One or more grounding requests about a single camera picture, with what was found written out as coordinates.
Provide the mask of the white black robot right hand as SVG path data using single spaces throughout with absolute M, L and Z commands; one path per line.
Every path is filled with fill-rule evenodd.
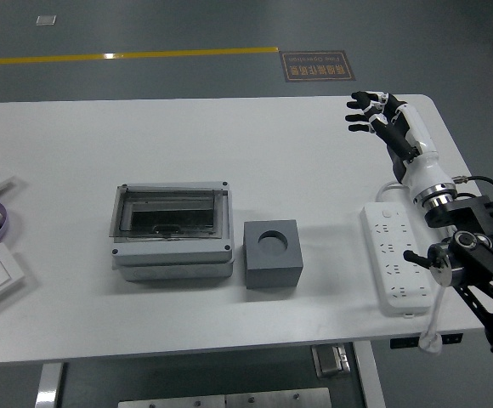
M 439 164 L 439 152 L 415 106 L 391 93 L 358 91 L 347 103 L 351 132 L 374 133 L 387 146 L 398 183 L 409 189 L 413 203 L 443 203 L 456 197 L 456 185 Z

